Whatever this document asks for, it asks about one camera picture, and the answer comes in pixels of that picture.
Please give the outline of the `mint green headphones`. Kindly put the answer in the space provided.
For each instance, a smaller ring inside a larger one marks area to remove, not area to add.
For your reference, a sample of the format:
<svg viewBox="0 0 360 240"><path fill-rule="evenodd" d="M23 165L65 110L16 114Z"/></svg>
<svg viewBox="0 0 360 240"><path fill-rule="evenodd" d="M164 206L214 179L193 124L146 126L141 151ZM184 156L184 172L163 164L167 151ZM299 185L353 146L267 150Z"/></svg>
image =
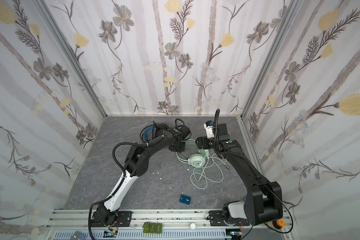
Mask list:
<svg viewBox="0 0 360 240"><path fill-rule="evenodd" d="M218 164L218 161L221 162L225 167L228 165L219 157L217 154L211 154L209 150L199 149L195 140L185 140L185 150L195 150L195 153L192 153L189 157L185 157L181 153L176 153L178 161L183 164L187 164L193 168L193 171L190 175L191 184L199 189L205 190L208 187L208 183L219 184L224 181L225 176L221 166ZM206 170L217 167L220 172L220 178L214 180L208 177Z"/></svg>

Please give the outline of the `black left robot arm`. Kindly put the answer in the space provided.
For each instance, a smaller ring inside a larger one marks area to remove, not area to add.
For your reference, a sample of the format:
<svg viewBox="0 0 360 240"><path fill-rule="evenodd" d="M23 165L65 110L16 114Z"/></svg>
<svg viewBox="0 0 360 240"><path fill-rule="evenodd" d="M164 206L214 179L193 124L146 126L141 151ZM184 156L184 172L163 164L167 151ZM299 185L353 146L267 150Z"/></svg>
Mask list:
<svg viewBox="0 0 360 240"><path fill-rule="evenodd" d="M91 240L95 239L92 232L93 224L109 227L120 219L118 211L121 202L132 184L147 172L150 158L164 148L169 148L175 153L183 152L186 138L191 135L191 130L185 122L176 118L173 127L156 122L144 127L140 133L142 144L121 142L114 146L112 158L122 170L122 175L107 198L92 203L90 206L88 231ZM121 164L116 157L116 150L121 146L131 147L124 164Z"/></svg>

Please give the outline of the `black blue headphones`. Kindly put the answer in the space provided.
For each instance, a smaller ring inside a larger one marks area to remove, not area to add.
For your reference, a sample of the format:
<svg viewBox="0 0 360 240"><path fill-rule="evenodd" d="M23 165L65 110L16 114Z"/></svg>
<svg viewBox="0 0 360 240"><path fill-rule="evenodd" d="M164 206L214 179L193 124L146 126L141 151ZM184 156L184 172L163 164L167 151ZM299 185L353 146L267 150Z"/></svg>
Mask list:
<svg viewBox="0 0 360 240"><path fill-rule="evenodd" d="M143 143L148 143L155 138L164 136L164 132L168 127L169 126L165 123L156 123L153 121L151 125L148 125L142 129L140 132L140 139Z"/></svg>

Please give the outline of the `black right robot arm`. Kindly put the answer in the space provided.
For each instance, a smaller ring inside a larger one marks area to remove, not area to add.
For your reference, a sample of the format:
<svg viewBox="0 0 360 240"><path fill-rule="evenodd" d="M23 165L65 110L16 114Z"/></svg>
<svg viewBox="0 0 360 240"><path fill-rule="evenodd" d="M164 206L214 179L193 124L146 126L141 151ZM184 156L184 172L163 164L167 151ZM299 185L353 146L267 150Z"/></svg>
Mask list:
<svg viewBox="0 0 360 240"><path fill-rule="evenodd" d="M226 124L219 123L220 110L217 109L213 121L204 125L206 136L198 137L196 144L199 149L214 150L215 154L227 160L235 169L247 191L243 201L230 202L224 205L223 219L227 225L235 221L246 220L252 226L265 225L279 234L288 234L281 224L283 210L287 207L282 201L282 188L277 182L270 182L252 164L245 155L237 140L232 140Z"/></svg>

